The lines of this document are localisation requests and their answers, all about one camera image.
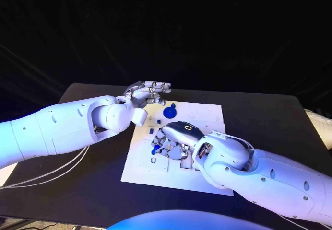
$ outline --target robotic hand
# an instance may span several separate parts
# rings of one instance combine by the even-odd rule
[[[139,81],[123,96],[101,96],[43,108],[0,123],[0,169],[29,158],[72,152],[118,134],[133,121],[143,125],[147,103],[165,100],[170,84]]]
[[[332,225],[332,178],[296,161],[216,131],[203,135],[182,121],[163,126],[152,145],[173,160],[192,154],[193,168],[216,188],[283,216]]]

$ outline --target white cable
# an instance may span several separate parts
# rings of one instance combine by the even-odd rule
[[[75,156],[75,158],[74,158],[65,165],[62,165],[56,170],[53,170],[52,172],[49,172],[49,173],[40,175],[40,176],[36,177],[36,178],[32,178],[32,179],[23,181],[23,182],[20,182],[20,183],[16,183],[16,184],[12,184],[12,185],[7,185],[7,186],[0,187],[0,190],[4,189],[4,188],[12,188],[12,187],[14,187],[16,185],[20,185],[20,184],[23,184],[23,183],[27,183],[27,182],[30,182],[30,181],[35,181],[36,179],[39,179],[39,178],[42,178],[42,177],[50,175],[50,174],[55,173],[56,171],[59,171],[63,167],[66,167],[66,166],[76,160],[76,158],[81,156],[81,154],[82,154],[82,152],[84,152],[85,149],[87,149],[87,147],[82,149],[82,151],[81,151],[79,154]]]
[[[234,138],[234,139],[241,140],[241,141],[247,144],[248,149],[250,149],[250,148],[254,149],[254,146],[253,146],[245,140],[242,140],[241,138],[238,138],[238,137],[235,137],[235,136],[232,136],[232,135],[228,135],[228,134],[225,134],[225,133],[222,133],[222,135],[225,135],[227,137],[231,137],[231,138]]]
[[[323,227],[326,227],[328,229],[331,229],[331,230],[332,230],[332,227],[331,227],[331,226],[328,226],[326,224],[322,224],[322,223],[320,223],[320,225],[322,225]]]
[[[65,171],[59,176],[56,176],[56,177],[52,178],[50,180],[48,180],[48,181],[45,181],[45,182],[40,182],[40,183],[37,183],[37,184],[30,184],[30,185],[25,185],[25,186],[14,186],[14,187],[9,187],[9,188],[25,188],[25,187],[30,187],[30,186],[43,184],[43,183],[46,183],[46,182],[49,182],[49,181],[58,179],[61,176],[63,176],[63,175],[76,167],[79,161],[82,160],[82,158],[84,158],[84,156],[85,156],[85,154],[87,154],[87,152],[88,152],[88,148],[87,148],[87,150],[85,150],[85,153],[84,153],[81,159],[79,159],[78,162],[75,163],[75,165],[68,169],[68,171]]]
[[[290,223],[293,223],[294,225],[297,225],[299,227],[302,227],[306,230],[310,230],[307,228],[305,228],[303,226],[300,226],[296,222],[293,222],[292,220],[289,220],[286,217],[283,217]]]

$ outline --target black curtain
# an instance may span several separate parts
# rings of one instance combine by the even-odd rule
[[[322,2],[0,1],[0,120],[58,102],[69,84],[279,93],[332,108]]]

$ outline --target small blue piece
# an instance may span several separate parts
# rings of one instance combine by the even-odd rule
[[[154,145],[154,148],[152,150],[152,154],[154,155],[156,154],[156,150],[160,148],[160,145]]]
[[[166,117],[167,119],[175,118],[175,116],[176,116],[175,103],[172,103],[170,107],[167,107],[167,108],[165,109],[163,114],[165,114],[165,117]]]

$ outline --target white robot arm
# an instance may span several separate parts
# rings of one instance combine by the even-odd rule
[[[180,121],[163,126],[152,145],[175,160],[192,154],[193,167],[216,188],[232,189],[286,217],[332,225],[332,178],[296,161],[250,144],[245,148],[235,137],[216,131],[205,136]]]
[[[117,135],[133,121],[143,125],[147,103],[160,103],[170,84],[139,81],[123,96],[102,96],[49,106],[0,123],[0,169],[29,158],[72,152]]]

